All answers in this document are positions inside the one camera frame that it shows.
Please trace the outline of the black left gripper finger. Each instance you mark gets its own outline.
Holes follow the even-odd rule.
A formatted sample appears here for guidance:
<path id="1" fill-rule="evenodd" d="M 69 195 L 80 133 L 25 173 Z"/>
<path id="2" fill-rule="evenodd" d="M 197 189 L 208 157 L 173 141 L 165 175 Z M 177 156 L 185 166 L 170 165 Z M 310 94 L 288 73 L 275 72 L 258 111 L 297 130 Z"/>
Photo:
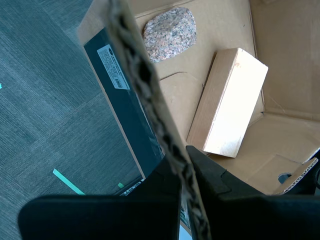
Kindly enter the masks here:
<path id="1" fill-rule="evenodd" d="M 214 240 L 318 240 L 318 173 L 283 195 L 265 195 L 196 149 L 186 146 Z"/>
<path id="2" fill-rule="evenodd" d="M 181 182 L 167 159 L 129 195 L 47 195 L 17 218 L 24 240 L 176 240 Z"/>

